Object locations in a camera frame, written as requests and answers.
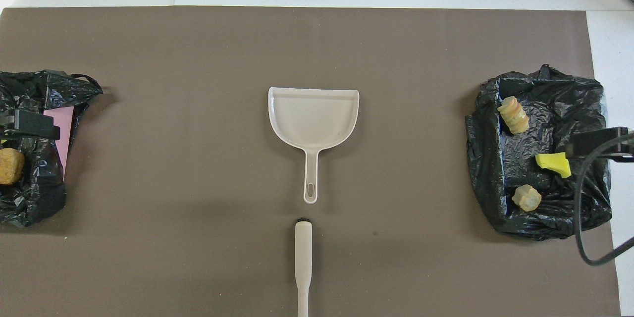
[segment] black plastic bag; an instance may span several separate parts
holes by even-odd
[[[75,107],[71,143],[88,101],[102,93],[97,81],[85,75],[46,70],[34,73],[0,71],[0,111],[15,108],[43,112],[57,107]],[[10,186],[0,185],[0,221],[30,226],[64,207],[66,190],[54,141],[29,137],[8,140],[0,146],[14,148],[25,156],[20,180]]]
[[[497,108],[515,96],[530,117],[529,129],[511,135]],[[539,168],[538,153],[564,152],[572,133],[605,129],[603,87],[593,79],[564,75],[544,64],[530,75],[510,72],[480,87],[475,111],[467,116],[467,160],[475,197],[500,233],[533,240],[573,234],[573,189],[580,159],[571,159],[571,177]],[[542,200],[534,211],[512,201],[523,184]],[[582,191],[582,228],[598,227],[612,217],[607,161],[595,161]]]

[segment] dustpan handle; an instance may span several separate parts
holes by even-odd
[[[304,175],[304,202],[317,202],[317,157],[319,151],[306,150],[306,170]]]

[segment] dustpan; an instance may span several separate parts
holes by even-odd
[[[317,202],[317,157],[344,142],[355,129],[359,92],[331,89],[269,89],[269,119],[277,136],[304,150],[304,202]]]

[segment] dustpan pan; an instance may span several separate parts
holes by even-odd
[[[355,129],[359,92],[331,89],[269,89],[269,119],[277,136],[304,150],[304,202],[317,202],[317,157],[344,142]]]

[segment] food item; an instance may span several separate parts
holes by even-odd
[[[513,195],[513,202],[515,202],[522,211],[534,211],[541,203],[541,194],[530,186],[530,184],[525,184],[516,189],[516,193]]]
[[[506,97],[498,108],[502,119],[512,134],[519,134],[528,130],[528,116],[515,97]]]
[[[561,178],[568,178],[572,175],[565,152],[539,153],[535,156],[535,161],[539,167],[559,173]]]
[[[14,184],[22,177],[24,155],[16,149],[0,150],[0,184]]]

